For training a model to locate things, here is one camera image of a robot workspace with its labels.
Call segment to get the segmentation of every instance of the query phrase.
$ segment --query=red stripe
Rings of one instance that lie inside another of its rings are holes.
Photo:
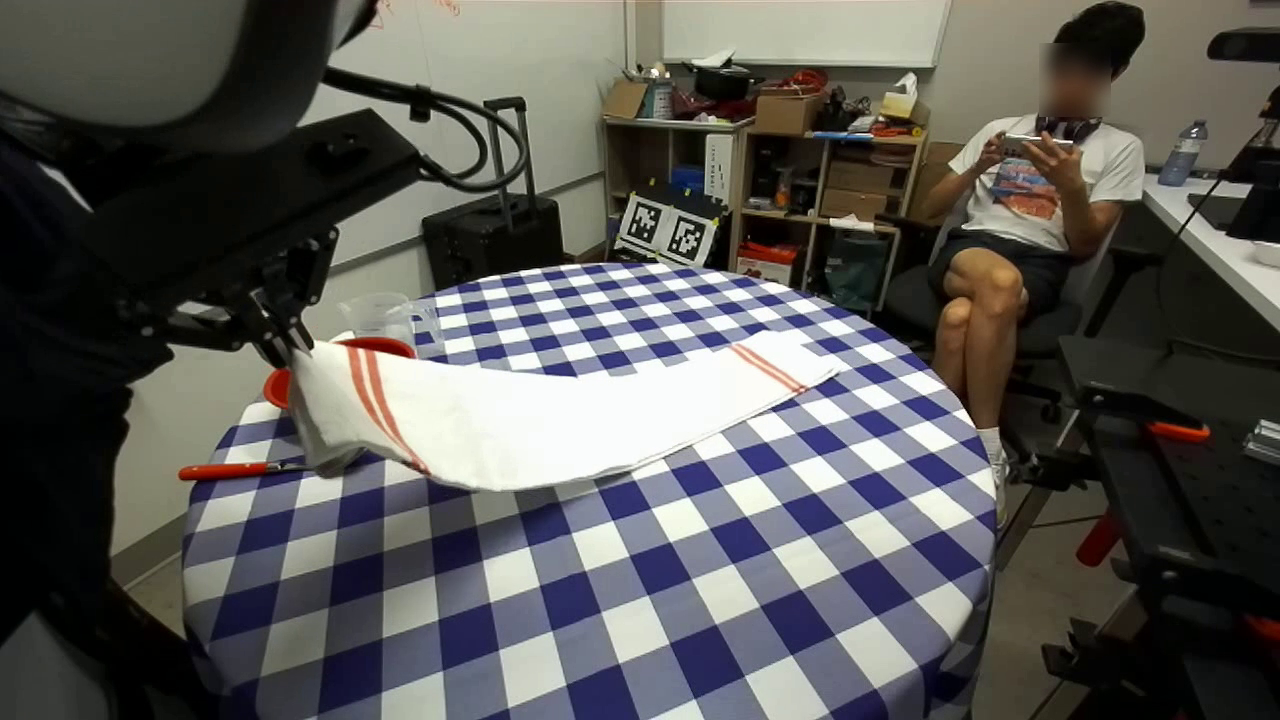
[[[740,361],[747,361],[751,367],[761,367],[766,377],[773,377],[775,382],[784,382],[789,391],[807,391],[797,377],[789,377],[784,367],[775,367],[768,354],[751,350],[747,343],[731,343],[731,350]]]
[[[377,377],[371,354],[377,354],[377,350],[347,346],[347,372],[351,372],[360,409],[366,409],[366,415],[370,415],[391,444],[401,444],[401,453],[410,454],[410,463],[412,463],[418,472],[431,476],[431,472],[423,467],[423,459],[404,444],[391,411],[383,409],[383,391],[382,391],[383,382],[382,382],[382,377]]]
[[[404,446],[412,467],[429,476],[429,463],[401,437],[398,411],[391,411],[388,391],[383,391],[383,372],[377,367],[377,350],[366,350],[366,361],[370,361],[371,405],[383,411],[383,432]]]

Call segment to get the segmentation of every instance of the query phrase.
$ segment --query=bare leg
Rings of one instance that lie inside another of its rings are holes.
[[[935,321],[932,372],[963,400],[963,337],[974,322],[974,301],[951,296]]]
[[[995,427],[1018,350],[1018,321],[1028,307],[1024,277],[1006,256],[967,246],[951,260],[945,287],[947,296],[974,301],[963,337],[963,405],[978,427]]]

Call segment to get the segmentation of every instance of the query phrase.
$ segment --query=hand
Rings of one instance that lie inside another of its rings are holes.
[[[1024,157],[1058,191],[1085,191],[1075,149],[1035,136],[1035,145],[1024,145]]]
[[[984,145],[984,153],[978,157],[974,171],[981,176],[981,171],[995,169],[1000,157],[1006,157],[1006,132],[995,132],[995,136]]]

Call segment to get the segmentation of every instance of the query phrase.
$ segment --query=person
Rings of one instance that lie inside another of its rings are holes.
[[[1144,42],[1144,12],[1094,2],[1058,35],[1103,35],[1118,78]],[[1123,204],[1142,194],[1144,145],[1133,132],[1100,115],[1006,115],[958,153],[926,201],[932,221],[963,201],[967,221],[930,265],[930,287],[942,296],[932,367],[963,400],[1000,482],[1018,326],[1060,301],[1070,266],[1100,253]]]

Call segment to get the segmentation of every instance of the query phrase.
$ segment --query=desk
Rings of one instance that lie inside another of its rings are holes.
[[[992,472],[906,343],[789,287],[668,265],[492,277],[420,311],[420,350],[454,365],[631,372],[794,326],[844,372],[575,490],[466,497],[401,463],[195,488],[190,635],[230,717],[958,713]],[[222,446],[298,453],[267,405]]]
[[[1193,217],[1196,191],[1209,191],[1209,178],[1187,178],[1183,187],[1166,187],[1147,176],[1147,206],[1178,232]],[[1220,183],[1217,194],[1249,194],[1249,183]],[[1280,326],[1280,266],[1251,265],[1249,238],[1232,238],[1196,217],[1182,235],[1237,296],[1244,296],[1273,326]]]

